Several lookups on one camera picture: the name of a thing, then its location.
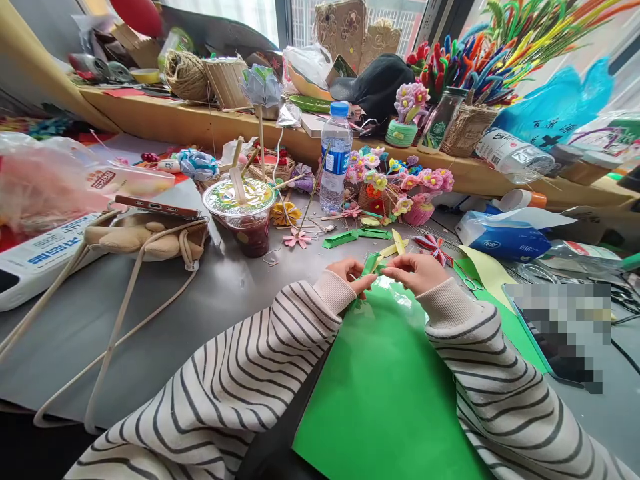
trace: black hat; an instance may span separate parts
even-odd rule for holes
[[[338,101],[359,105],[368,117],[379,122],[395,114],[395,94],[403,83],[415,82],[411,68],[402,58],[383,53],[357,78],[336,78],[329,91]]]

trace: craft table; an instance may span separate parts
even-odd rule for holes
[[[297,193],[293,195],[293,201],[300,207],[306,203],[304,198]],[[202,209],[191,182],[165,192],[158,201]],[[309,215],[321,216],[316,201]],[[455,223],[454,219],[441,215],[435,218],[441,223]],[[334,223],[337,230],[329,235],[345,230],[343,222]],[[429,226],[441,236],[455,240],[453,230],[446,233],[433,221]],[[415,234],[406,225],[395,224],[395,227],[404,238]],[[319,239],[307,250],[297,247],[290,251],[282,247],[275,253],[279,264],[270,267],[260,259],[242,256],[233,239],[226,234],[221,239],[214,226],[210,230],[212,236],[201,259],[200,271],[186,292],[116,348],[97,402],[98,426],[109,427],[154,396],[194,350],[236,322],[269,306],[284,285],[302,279],[313,283],[322,268],[331,262],[348,256],[363,261],[368,253],[392,244],[390,240],[360,238],[333,249],[323,249]],[[272,229],[272,248],[277,248],[281,237],[288,234],[288,230]],[[128,257],[106,255],[63,284],[6,362],[0,365],[0,399],[37,410],[103,352],[133,262]],[[122,332],[130,330],[174,294],[188,274],[181,259],[144,264]],[[0,313],[0,338],[10,332],[33,304],[32,300]],[[638,321],[616,327],[614,338],[640,361]],[[637,456],[640,419],[633,414],[640,402],[640,375],[613,347],[605,350],[601,362],[602,395],[591,395],[547,378],[586,431],[630,468],[640,471]],[[72,386],[52,406],[50,414],[82,422],[97,373],[98,368],[94,368]]]

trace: wooden shelf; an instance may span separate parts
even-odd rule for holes
[[[253,115],[222,113],[214,109],[209,110],[206,106],[186,106],[182,102],[156,97],[114,98],[89,87],[81,88],[81,92],[88,102],[124,132],[149,140],[196,144],[206,148],[212,148],[215,142],[216,153],[220,155],[222,146],[238,135],[242,135],[245,140],[258,135],[258,120]],[[275,148],[280,134],[281,129],[275,126],[275,122],[265,122],[266,147]],[[320,139],[310,138],[302,129],[285,129],[281,144],[287,147],[294,160],[314,168],[318,165]],[[402,160],[410,155],[417,155],[424,167],[449,168],[455,177],[454,191],[459,193],[501,197],[506,192],[518,188],[502,174],[475,159],[450,157],[444,153],[427,155],[418,152],[414,147],[399,149],[387,145],[382,140],[354,139],[354,149],[363,145],[384,145],[390,156]],[[544,193],[548,198],[548,208],[556,211],[576,205],[628,209],[640,197],[636,192],[618,187],[611,179],[602,179],[590,187],[585,187],[556,178],[538,180],[529,184],[529,187]]]

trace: cup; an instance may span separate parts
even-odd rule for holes
[[[244,256],[258,258],[269,251],[269,213],[275,192],[256,179],[243,179],[243,186],[244,204],[238,202],[231,180],[209,187],[202,202],[232,232]]]

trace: sweater sleeve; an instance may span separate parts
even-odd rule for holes
[[[149,402],[96,440],[67,479],[231,479],[342,325],[356,294],[325,270],[200,347]]]
[[[426,334],[455,376],[460,424],[500,479],[637,479],[592,439],[504,336],[494,305],[449,279],[417,300]]]

